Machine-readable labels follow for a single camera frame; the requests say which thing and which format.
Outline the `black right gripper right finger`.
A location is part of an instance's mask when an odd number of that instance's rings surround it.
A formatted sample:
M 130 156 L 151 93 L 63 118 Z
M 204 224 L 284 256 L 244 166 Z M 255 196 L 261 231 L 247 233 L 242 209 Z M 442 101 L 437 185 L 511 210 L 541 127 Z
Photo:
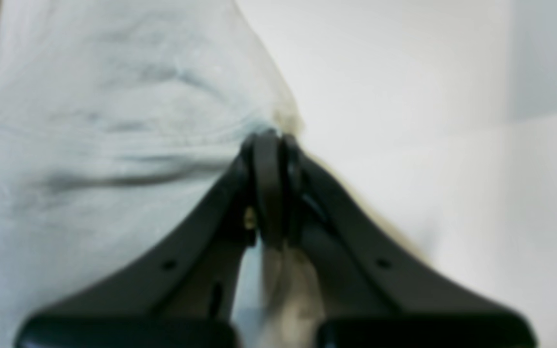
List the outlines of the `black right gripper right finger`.
M 374 223 L 292 136 L 281 141 L 288 244 L 312 261 L 317 348 L 535 348 L 527 319 L 441 275 Z

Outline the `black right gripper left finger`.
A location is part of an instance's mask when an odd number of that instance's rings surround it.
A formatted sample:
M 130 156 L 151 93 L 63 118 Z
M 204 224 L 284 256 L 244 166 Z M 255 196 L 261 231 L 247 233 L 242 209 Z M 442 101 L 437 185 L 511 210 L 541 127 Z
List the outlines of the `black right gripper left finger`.
M 240 262 L 284 238 L 281 139 L 252 135 L 223 176 L 157 246 L 31 315 L 17 348 L 236 348 Z

